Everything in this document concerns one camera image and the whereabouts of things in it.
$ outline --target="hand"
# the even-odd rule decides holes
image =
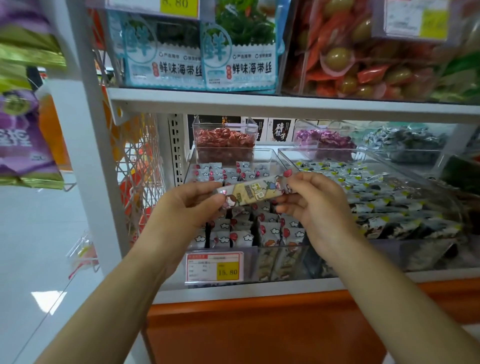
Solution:
[[[181,262],[197,230],[216,219],[225,203],[225,195],[215,194],[219,182],[193,182],[175,187],[164,194],[135,243],[151,255],[157,264],[167,265],[167,277]]]
[[[293,216],[304,226],[316,252],[328,260],[333,247],[361,238],[343,189],[321,173],[299,172],[288,179],[295,194],[277,197],[277,213]]]

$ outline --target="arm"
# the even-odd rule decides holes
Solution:
[[[288,181],[277,212],[300,220],[397,363],[480,363],[480,345],[360,235],[341,187],[318,173]]]
[[[159,200],[142,235],[37,359],[37,364],[122,364],[160,285],[225,196],[217,182],[189,183]]]

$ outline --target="white shelf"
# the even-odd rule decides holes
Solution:
[[[312,97],[108,89],[125,112],[183,113],[322,120],[480,123],[480,106]]]
[[[185,267],[181,264],[177,272],[170,278],[179,280]],[[480,268],[432,270],[425,272],[407,273],[407,276],[416,283],[441,280],[467,279],[480,277]],[[159,303],[195,302],[210,300],[229,300],[235,298],[265,297],[284,294],[298,294],[311,292],[325,292],[344,290],[345,286],[339,278],[291,280],[286,282],[253,283],[238,286],[210,287],[187,289],[179,282],[174,287],[167,280],[164,286],[169,290],[159,291],[153,301]]]

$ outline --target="white tile floor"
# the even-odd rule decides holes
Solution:
[[[102,276],[68,280],[65,256],[88,228],[77,188],[0,187],[0,201],[0,362],[31,364]]]

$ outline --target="floor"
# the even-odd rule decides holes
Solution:
[[[66,254],[88,229],[78,192],[0,187],[0,352],[31,364],[102,279]]]

